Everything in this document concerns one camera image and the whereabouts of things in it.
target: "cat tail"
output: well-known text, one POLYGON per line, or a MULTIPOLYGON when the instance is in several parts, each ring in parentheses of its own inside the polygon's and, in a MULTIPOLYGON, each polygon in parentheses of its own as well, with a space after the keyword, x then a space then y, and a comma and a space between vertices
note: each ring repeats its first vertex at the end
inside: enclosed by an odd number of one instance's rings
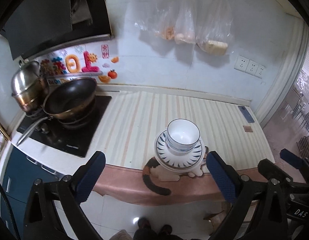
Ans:
POLYGON ((154 157, 151 158, 142 170, 142 180, 149 190, 159 195, 168 196, 171 194, 171 190, 168 188, 159 187, 155 185, 150 178, 150 174, 151 174, 150 169, 155 168, 159 165, 160 164, 154 157))

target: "cat-shaped placemat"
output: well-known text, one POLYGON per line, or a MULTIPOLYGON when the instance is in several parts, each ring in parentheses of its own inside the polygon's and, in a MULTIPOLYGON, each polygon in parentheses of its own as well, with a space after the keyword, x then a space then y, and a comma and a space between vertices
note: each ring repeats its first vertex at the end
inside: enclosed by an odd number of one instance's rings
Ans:
POLYGON ((152 182, 150 175, 155 176, 160 181, 179 181, 180 176, 184 176, 184 175, 188 175, 190 177, 195 177, 195 176, 200 177, 203 175, 201 166, 206 164, 206 158, 207 158, 208 151, 209 151, 208 147, 205 146, 205 154, 204 154, 204 158, 202 160, 201 165, 198 166, 196 169, 191 170, 189 172, 185 172, 185 173, 169 171, 165 167, 160 165, 160 163, 155 159, 155 157, 152 157, 143 168, 143 171, 142 171, 143 182, 147 186, 147 188, 153 191, 154 193, 157 193, 163 196, 170 195, 171 190, 168 188, 159 187, 155 185, 152 182))

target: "bread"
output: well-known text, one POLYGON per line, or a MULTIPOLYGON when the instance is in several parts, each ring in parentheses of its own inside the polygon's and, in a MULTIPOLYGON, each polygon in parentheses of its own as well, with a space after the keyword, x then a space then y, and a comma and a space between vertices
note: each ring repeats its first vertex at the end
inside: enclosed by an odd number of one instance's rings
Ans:
POLYGON ((207 41, 204 45, 204 50, 216 56, 223 56, 228 49, 228 44, 220 41, 207 41))

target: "cabinet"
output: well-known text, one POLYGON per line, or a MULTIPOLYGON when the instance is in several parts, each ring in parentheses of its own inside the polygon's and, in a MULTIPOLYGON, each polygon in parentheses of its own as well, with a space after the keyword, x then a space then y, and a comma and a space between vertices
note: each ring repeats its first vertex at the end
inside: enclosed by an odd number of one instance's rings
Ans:
MULTIPOLYGON (((8 200, 10 202, 12 211, 13 211, 13 215, 15 217, 16 220, 16 225, 19 231, 19 234, 21 236, 21 238, 23 239, 23 218, 24 218, 24 214, 25 214, 25 207, 26 207, 26 203, 23 203, 21 201, 18 201, 12 197, 8 196, 8 200)), ((16 235, 13 232, 13 227, 12 227, 12 222, 8 213, 8 208, 3 200, 3 198, 1 198, 1 218, 3 220, 3 222, 7 225, 7 228, 10 230, 10 232, 14 235, 14 237, 16 237, 16 235)))
MULTIPOLYGON (((23 152, 13 147, 5 175, 3 189, 8 196, 21 237, 23 236, 23 218, 28 196, 35 179, 44 182, 58 181, 51 171, 45 171, 40 165, 33 163, 23 152)), ((11 220, 3 198, 1 198, 1 218, 13 233, 11 220)))

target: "wok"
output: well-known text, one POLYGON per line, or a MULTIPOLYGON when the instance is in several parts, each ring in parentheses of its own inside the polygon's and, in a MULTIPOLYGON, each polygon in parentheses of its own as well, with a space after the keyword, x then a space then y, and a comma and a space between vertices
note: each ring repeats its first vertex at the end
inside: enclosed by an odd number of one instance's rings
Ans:
POLYGON ((49 94, 43 103, 43 111, 48 116, 43 117, 24 131, 16 146, 20 145, 34 131, 34 129, 47 119, 70 119, 80 115, 93 101, 96 95, 96 80, 93 78, 77 78, 57 87, 49 94))

